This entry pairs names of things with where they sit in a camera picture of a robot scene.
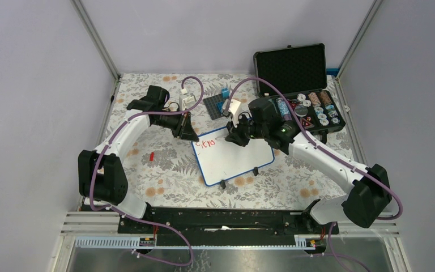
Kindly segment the blue framed whiteboard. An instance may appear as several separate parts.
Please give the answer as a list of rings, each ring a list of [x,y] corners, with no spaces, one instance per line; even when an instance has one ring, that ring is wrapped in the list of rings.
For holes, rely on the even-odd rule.
[[[262,139],[251,140],[245,147],[217,142],[228,134],[225,127],[203,133],[191,146],[206,186],[214,186],[274,162],[272,148]]]

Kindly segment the black poker chip case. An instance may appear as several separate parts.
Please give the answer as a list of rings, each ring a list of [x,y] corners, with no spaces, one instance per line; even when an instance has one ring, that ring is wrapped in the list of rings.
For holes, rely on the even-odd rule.
[[[326,53],[323,43],[287,46],[258,51],[253,55],[260,97],[269,97],[283,120],[294,113],[301,126],[313,135],[327,135],[344,129],[346,122],[327,89]]]

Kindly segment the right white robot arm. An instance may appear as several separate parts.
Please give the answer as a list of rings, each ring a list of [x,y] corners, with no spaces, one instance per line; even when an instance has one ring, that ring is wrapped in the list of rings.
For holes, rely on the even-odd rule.
[[[346,219],[369,228],[381,219],[392,200],[384,167],[368,167],[334,151],[304,130],[298,119],[283,117],[272,99],[255,99],[248,106],[226,100],[223,114],[231,119],[227,142],[245,147],[252,139],[262,139],[273,149],[307,162],[345,192],[341,197],[313,201],[305,209],[302,226],[307,232],[317,233],[327,223]]]

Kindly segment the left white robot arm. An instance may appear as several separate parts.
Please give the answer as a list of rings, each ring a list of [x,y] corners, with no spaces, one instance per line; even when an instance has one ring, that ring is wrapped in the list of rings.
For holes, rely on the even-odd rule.
[[[201,98],[181,91],[187,106],[167,111],[170,93],[159,86],[149,86],[146,95],[130,102],[121,124],[93,150],[83,150],[78,156],[78,188],[81,196],[106,203],[121,215],[132,217],[131,225],[140,233],[148,232],[153,218],[147,214],[148,204],[129,191],[123,167],[128,152],[137,139],[151,126],[169,129],[176,139],[199,140],[191,124],[190,111]]]

